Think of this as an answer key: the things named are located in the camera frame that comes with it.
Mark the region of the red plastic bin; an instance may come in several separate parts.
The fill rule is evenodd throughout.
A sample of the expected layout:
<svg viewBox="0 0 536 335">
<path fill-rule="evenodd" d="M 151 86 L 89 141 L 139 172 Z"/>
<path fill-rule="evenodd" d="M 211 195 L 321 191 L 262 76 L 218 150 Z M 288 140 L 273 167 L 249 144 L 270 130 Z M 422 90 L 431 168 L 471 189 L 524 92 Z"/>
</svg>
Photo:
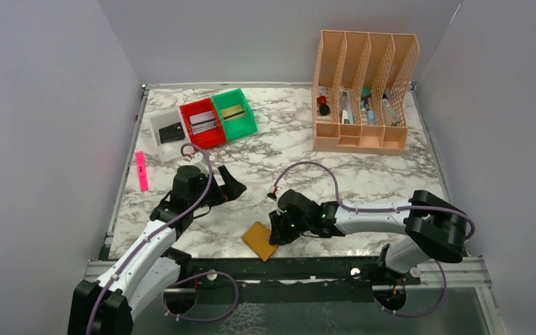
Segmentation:
<svg viewBox="0 0 536 335">
<path fill-rule="evenodd" d="M 193 144 L 209 149 L 227 142 L 223 125 L 210 98 L 187 103 L 179 109 Z"/>
</svg>

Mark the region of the white plastic bin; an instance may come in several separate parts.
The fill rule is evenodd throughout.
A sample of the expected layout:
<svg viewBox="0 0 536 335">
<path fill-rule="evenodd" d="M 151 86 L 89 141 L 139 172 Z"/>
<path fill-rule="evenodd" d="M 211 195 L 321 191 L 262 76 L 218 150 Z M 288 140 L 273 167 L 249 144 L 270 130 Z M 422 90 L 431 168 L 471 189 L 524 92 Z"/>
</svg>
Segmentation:
<svg viewBox="0 0 536 335">
<path fill-rule="evenodd" d="M 159 161 L 181 158 L 181 147 L 191 141 L 179 108 L 154 112 L 149 116 L 149 125 Z"/>
</svg>

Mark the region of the yellow-brown card holder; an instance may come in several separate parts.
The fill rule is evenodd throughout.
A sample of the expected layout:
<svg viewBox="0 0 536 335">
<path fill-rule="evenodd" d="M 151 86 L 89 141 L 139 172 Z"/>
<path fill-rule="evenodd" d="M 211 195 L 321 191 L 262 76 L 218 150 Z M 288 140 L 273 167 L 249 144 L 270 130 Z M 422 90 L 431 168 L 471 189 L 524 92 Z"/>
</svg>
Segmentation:
<svg viewBox="0 0 536 335">
<path fill-rule="evenodd" d="M 269 243 L 270 235 L 271 230 L 261 222 L 256 221 L 241 238 L 261 261 L 266 262 L 278 249 L 277 245 Z"/>
</svg>

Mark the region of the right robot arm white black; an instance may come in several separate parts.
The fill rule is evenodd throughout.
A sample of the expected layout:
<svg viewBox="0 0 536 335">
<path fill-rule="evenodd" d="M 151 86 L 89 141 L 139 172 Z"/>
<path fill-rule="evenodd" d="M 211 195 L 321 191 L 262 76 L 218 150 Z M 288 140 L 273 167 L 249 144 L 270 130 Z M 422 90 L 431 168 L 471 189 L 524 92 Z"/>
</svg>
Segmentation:
<svg viewBox="0 0 536 335">
<path fill-rule="evenodd" d="M 269 220 L 269 243 L 275 246 L 290 244 L 306 232 L 325 239 L 363 232 L 403 235 L 381 251 L 378 267 L 386 276 L 407 274 L 429 260 L 460 263 L 473 231 L 464 211 L 424 190 L 407 200 L 366 207 L 338 200 L 318 204 L 288 190 L 277 199 Z"/>
</svg>

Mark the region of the green plastic bin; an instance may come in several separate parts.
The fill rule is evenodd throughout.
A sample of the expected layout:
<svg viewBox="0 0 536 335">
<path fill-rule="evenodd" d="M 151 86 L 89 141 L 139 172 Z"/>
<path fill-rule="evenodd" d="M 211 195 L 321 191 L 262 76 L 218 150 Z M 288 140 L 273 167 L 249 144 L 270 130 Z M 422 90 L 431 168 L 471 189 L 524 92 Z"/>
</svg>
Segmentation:
<svg viewBox="0 0 536 335">
<path fill-rule="evenodd" d="M 252 135 L 258 131 L 255 115 L 241 89 L 211 97 L 227 141 Z"/>
</svg>

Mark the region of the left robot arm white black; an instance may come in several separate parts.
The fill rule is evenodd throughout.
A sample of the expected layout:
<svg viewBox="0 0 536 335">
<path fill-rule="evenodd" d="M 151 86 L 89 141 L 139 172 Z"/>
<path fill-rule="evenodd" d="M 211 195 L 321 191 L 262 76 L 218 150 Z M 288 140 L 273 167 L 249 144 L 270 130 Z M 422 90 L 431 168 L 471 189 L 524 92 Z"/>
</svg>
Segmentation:
<svg viewBox="0 0 536 335">
<path fill-rule="evenodd" d="M 166 288 L 196 298 L 202 274 L 192 274 L 191 255 L 172 246 L 193 222 L 196 209 L 236 200 L 246 191 L 225 166 L 218 171 L 222 185 L 210 167 L 178 168 L 172 189 L 134 244 L 95 281 L 82 280 L 74 289 L 69 334 L 131 334 L 139 314 Z"/>
</svg>

